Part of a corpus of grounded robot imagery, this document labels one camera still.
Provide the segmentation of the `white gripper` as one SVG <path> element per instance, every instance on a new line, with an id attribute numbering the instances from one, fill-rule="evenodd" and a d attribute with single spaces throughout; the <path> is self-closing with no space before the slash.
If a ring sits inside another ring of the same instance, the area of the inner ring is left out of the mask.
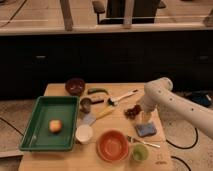
<path id="1" fill-rule="evenodd" d="M 156 109 L 157 103 L 147 94 L 143 95 L 139 99 L 138 103 L 141 106 L 141 109 L 144 111 L 142 113 L 142 123 L 146 124 L 151 118 L 151 112 Z"/>

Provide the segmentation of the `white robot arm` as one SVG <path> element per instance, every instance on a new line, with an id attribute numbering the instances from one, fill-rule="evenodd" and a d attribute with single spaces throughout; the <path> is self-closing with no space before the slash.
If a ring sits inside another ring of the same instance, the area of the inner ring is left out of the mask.
<path id="1" fill-rule="evenodd" d="M 174 94 L 172 89 L 173 83 L 167 77 L 147 82 L 144 95 L 139 99 L 142 110 L 150 113 L 158 104 L 164 105 L 213 140 L 213 110 Z"/>

